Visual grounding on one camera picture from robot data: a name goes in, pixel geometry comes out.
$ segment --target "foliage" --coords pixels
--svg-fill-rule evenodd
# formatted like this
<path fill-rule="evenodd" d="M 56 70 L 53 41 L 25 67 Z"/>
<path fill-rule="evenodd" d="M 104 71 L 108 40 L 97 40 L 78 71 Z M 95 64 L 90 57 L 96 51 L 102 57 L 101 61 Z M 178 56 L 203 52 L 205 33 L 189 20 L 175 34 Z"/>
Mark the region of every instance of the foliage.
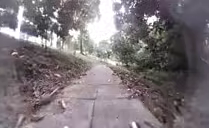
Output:
<path fill-rule="evenodd" d="M 70 29 L 84 29 L 99 14 L 99 0 L 23 0 L 25 19 L 36 26 L 38 34 L 47 38 L 47 32 L 65 39 Z"/>
<path fill-rule="evenodd" d="M 0 0 L 0 27 L 17 28 L 17 0 Z"/>
<path fill-rule="evenodd" d="M 209 23 L 209 1 L 121 0 L 114 4 L 114 11 L 119 33 L 113 43 L 119 50 L 113 51 L 122 62 L 130 61 L 141 69 L 158 70 L 187 69 L 188 64 L 190 67 L 197 65 Z M 156 21 L 148 24 L 153 16 Z M 135 54 L 134 58 L 123 58 L 125 48 L 130 47 L 133 51 L 140 42 L 145 44 L 144 47 L 130 52 Z"/>
<path fill-rule="evenodd" d="M 112 54 L 110 43 L 107 40 L 100 41 L 99 45 L 95 48 L 95 52 L 97 57 L 109 59 Z"/>

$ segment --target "tree trunk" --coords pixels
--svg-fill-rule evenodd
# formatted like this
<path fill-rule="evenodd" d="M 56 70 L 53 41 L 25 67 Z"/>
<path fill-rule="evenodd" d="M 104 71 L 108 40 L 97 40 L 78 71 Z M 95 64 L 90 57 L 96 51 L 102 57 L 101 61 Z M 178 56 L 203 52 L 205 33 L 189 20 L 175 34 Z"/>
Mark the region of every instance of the tree trunk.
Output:
<path fill-rule="evenodd" d="M 82 54 L 82 55 L 84 55 L 84 53 L 83 53 L 83 33 L 82 33 L 82 31 L 81 31 L 81 38 L 80 38 L 80 53 Z"/>
<path fill-rule="evenodd" d="M 51 32 L 50 47 L 53 46 L 53 32 Z"/>

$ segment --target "pavement crack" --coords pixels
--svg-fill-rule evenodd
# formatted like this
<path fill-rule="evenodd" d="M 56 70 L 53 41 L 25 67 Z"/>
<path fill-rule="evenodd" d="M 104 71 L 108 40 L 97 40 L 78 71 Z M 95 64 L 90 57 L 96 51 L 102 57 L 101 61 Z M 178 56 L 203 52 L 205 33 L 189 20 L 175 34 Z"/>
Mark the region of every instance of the pavement crack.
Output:
<path fill-rule="evenodd" d="M 95 101 L 96 101 L 97 97 L 98 97 L 98 90 L 96 90 L 95 100 L 93 101 L 90 128 L 93 128 L 92 124 L 93 124 L 93 119 L 94 119 L 94 116 L 95 116 Z"/>

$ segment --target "tree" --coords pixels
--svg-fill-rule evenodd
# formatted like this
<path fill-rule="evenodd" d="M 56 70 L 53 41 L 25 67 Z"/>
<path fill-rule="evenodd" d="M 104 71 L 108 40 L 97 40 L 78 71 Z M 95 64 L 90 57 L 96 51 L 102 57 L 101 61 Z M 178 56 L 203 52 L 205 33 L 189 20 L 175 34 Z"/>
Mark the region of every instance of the tree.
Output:
<path fill-rule="evenodd" d="M 209 1 L 121 0 L 114 11 L 118 30 L 133 45 L 146 44 L 145 53 L 150 54 L 153 67 L 186 69 L 189 64 L 196 69 L 209 24 Z M 149 25 L 152 16 L 157 20 Z"/>
<path fill-rule="evenodd" d="M 50 32 L 65 40 L 69 30 L 82 31 L 99 15 L 99 3 L 99 0 L 23 0 L 24 17 L 37 27 L 42 38 L 47 39 Z"/>
<path fill-rule="evenodd" d="M 18 0 L 0 0 L 0 27 L 17 28 Z"/>

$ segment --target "tree canopy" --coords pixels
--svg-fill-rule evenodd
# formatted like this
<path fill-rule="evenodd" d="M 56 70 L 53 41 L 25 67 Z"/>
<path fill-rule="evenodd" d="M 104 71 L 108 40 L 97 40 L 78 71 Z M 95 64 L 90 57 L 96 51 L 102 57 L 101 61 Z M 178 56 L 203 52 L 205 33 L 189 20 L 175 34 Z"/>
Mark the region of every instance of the tree canopy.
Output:
<path fill-rule="evenodd" d="M 99 0 L 23 0 L 25 19 L 47 38 L 47 31 L 64 39 L 69 30 L 81 30 L 99 15 Z"/>
<path fill-rule="evenodd" d="M 118 56 L 133 55 L 133 62 L 148 68 L 197 66 L 209 24 L 209 0 L 121 0 L 114 11 L 119 33 L 112 42 L 114 49 L 121 49 L 113 50 Z M 151 24 L 150 17 L 156 17 Z"/>

